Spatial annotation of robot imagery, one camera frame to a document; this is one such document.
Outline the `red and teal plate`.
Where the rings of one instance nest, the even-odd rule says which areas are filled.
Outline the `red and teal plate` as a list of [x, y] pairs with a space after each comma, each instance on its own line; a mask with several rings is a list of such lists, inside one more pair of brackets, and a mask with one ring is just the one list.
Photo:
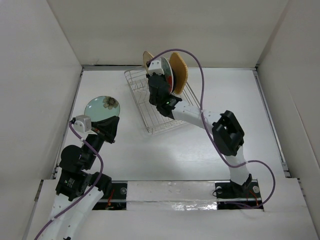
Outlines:
[[165, 76], [166, 82], [169, 84], [169, 92], [172, 93], [174, 91], [175, 81], [172, 67], [169, 61], [165, 57], [160, 57], [161, 67], [163, 69], [163, 73]]

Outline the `orange woven square plate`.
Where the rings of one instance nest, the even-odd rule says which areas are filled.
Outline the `orange woven square plate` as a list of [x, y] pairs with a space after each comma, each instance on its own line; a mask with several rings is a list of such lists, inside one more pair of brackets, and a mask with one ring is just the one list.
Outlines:
[[188, 81], [188, 67], [178, 52], [171, 54], [169, 64], [178, 76], [177, 95], [180, 95]]

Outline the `beige bird painted plate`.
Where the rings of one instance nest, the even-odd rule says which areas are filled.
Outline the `beige bird painted plate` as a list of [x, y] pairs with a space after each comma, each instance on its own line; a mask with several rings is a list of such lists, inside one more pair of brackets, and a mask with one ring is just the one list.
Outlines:
[[142, 59], [143, 59], [143, 66], [146, 70], [147, 73], [149, 73], [149, 67], [148, 67], [148, 62], [153, 58], [154, 56], [148, 52], [144, 51], [142, 54]]

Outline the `small black plate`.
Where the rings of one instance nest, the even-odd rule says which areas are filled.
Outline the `small black plate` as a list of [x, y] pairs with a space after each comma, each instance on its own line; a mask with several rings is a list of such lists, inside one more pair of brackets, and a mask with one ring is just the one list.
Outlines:
[[175, 71], [173, 70], [172, 71], [172, 76], [173, 76], [173, 88], [172, 88], [172, 93], [175, 93], [177, 94], [177, 89], [178, 89], [178, 81], [179, 81], [179, 78], [177, 76], [177, 74], [175, 73]]

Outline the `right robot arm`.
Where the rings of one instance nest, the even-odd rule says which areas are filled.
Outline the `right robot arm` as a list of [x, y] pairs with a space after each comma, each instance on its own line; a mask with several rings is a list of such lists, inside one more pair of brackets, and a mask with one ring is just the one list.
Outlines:
[[229, 193], [234, 198], [243, 197], [249, 191], [252, 175], [246, 167], [243, 153], [245, 133], [233, 112], [227, 110], [218, 114], [201, 110], [169, 93], [169, 84], [164, 75], [147, 74], [146, 77], [149, 102], [162, 116], [187, 122], [208, 131], [213, 139], [213, 146], [229, 168]]

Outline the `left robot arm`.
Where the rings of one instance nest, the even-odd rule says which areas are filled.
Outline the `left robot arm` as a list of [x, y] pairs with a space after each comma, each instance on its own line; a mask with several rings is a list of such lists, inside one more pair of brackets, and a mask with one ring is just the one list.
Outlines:
[[79, 115], [69, 122], [69, 129], [82, 145], [62, 150], [56, 197], [41, 239], [74, 240], [96, 203], [113, 195], [112, 179], [103, 174], [99, 151], [104, 143], [115, 142], [119, 120], [111, 116], [92, 122], [90, 117]]

